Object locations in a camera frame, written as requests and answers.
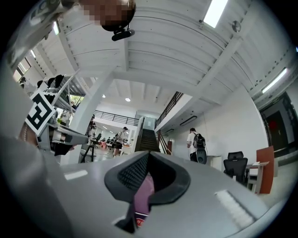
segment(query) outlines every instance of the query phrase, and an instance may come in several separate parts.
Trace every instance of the doorway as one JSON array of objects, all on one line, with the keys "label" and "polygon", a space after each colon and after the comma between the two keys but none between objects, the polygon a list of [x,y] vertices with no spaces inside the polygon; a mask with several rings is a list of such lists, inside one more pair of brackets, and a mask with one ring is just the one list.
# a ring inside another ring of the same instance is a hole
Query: doorway
[{"label": "doorway", "polygon": [[287,132],[280,112],[275,112],[267,117],[269,130],[271,133],[271,141],[274,152],[286,149],[288,146]]}]

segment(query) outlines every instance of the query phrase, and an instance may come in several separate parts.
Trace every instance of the dark pants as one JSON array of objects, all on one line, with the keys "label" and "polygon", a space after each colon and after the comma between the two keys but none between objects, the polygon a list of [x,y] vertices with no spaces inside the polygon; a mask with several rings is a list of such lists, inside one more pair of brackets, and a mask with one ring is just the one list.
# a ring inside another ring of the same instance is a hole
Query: dark pants
[{"label": "dark pants", "polygon": [[190,160],[205,165],[207,163],[207,154],[205,149],[198,149],[197,152],[190,154]]}]

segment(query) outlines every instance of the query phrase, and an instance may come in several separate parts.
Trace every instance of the black grille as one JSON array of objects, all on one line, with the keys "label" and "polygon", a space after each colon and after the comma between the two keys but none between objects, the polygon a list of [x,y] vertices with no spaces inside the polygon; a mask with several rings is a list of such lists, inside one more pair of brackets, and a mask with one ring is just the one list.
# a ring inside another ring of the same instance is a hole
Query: black grille
[{"label": "black grille", "polygon": [[133,191],[138,191],[148,174],[148,155],[145,155],[118,173],[118,179],[124,186]]}]

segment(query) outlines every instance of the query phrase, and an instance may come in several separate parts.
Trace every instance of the black office chair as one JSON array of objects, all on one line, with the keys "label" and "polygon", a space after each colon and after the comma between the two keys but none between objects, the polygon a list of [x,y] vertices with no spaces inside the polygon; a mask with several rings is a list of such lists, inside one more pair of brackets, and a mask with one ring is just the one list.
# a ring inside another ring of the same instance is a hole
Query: black office chair
[{"label": "black office chair", "polygon": [[238,152],[231,152],[228,154],[228,159],[242,159],[244,158],[243,152],[238,151]]},{"label": "black office chair", "polygon": [[225,159],[223,165],[225,173],[230,176],[236,176],[236,181],[245,185],[245,169],[247,166],[247,158]]}]

